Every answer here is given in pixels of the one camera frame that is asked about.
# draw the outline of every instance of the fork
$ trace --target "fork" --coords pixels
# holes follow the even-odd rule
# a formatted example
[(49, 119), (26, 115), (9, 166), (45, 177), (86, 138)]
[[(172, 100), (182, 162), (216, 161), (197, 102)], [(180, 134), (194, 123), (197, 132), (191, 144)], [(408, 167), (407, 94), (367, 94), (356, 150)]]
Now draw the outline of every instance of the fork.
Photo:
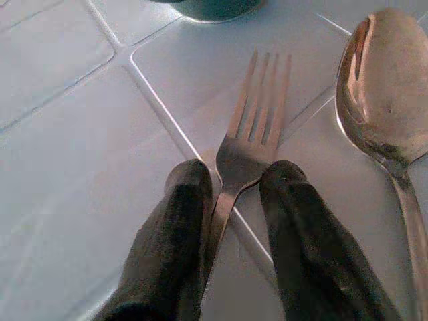
[[(208, 242), (205, 246), (204, 286), (208, 282), (230, 213), (239, 194), (257, 184), (261, 174), (276, 159), (278, 153), (278, 140), (284, 123), (284, 104), (290, 77), (291, 56), (287, 57), (284, 72), (280, 75), (279, 86), (276, 80), (279, 55), (276, 54), (274, 62), (270, 64), (271, 55), (265, 54), (258, 78), (255, 76), (257, 56), (258, 52), (255, 50), (229, 128), (215, 160), (222, 187), (211, 223), (208, 225), (209, 231), (206, 232)], [(255, 90), (250, 90), (254, 81)], [(267, 128), (272, 105), (275, 106), (274, 115), (270, 128)], [(248, 108), (248, 117), (244, 121), (243, 115)]]

